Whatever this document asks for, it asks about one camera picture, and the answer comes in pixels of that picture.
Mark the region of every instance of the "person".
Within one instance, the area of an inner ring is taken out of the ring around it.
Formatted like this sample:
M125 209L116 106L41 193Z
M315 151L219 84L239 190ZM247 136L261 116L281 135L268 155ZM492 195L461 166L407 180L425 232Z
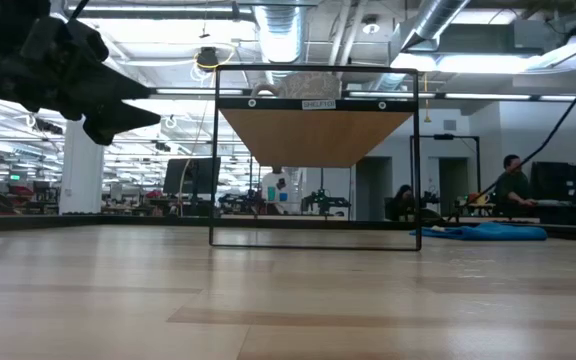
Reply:
M281 166L273 166L272 172L264 175L261 180L261 196L266 200L268 215L287 214L292 212L293 186L290 177L283 172Z
M535 206L537 201L530 198L530 183L528 177L521 171L521 159L517 155L504 158L506 170L495 186L497 203L502 205Z
M386 218L400 221L402 216L412 214L415 208L415 197L410 185L402 185L395 197L386 204Z

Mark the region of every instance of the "white pillar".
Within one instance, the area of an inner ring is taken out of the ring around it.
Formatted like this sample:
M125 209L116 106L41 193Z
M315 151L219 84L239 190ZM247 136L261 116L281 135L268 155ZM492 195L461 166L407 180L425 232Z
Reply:
M104 147L83 130L84 121L68 121L59 213L98 213L104 173Z

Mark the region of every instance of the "person in white shirt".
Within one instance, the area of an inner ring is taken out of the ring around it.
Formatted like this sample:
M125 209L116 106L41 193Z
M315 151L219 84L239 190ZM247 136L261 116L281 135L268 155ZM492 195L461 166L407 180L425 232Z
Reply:
M288 174L281 166L273 166L272 172L261 180L261 196L266 200L268 215L287 214L292 212L293 185Z

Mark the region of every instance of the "man sitting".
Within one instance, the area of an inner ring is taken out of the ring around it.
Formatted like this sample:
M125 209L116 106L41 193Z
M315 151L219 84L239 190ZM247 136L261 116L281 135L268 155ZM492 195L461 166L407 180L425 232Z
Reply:
M532 207L537 201L530 198L530 183L521 171L521 159L517 155L508 155L504 158L506 171L497 179L495 193L497 205L514 208L517 206Z

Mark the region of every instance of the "wooden board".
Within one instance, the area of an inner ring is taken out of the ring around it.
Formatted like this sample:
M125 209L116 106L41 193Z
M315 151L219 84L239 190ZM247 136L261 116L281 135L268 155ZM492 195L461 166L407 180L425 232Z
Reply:
M351 167L412 113L221 109L263 166Z

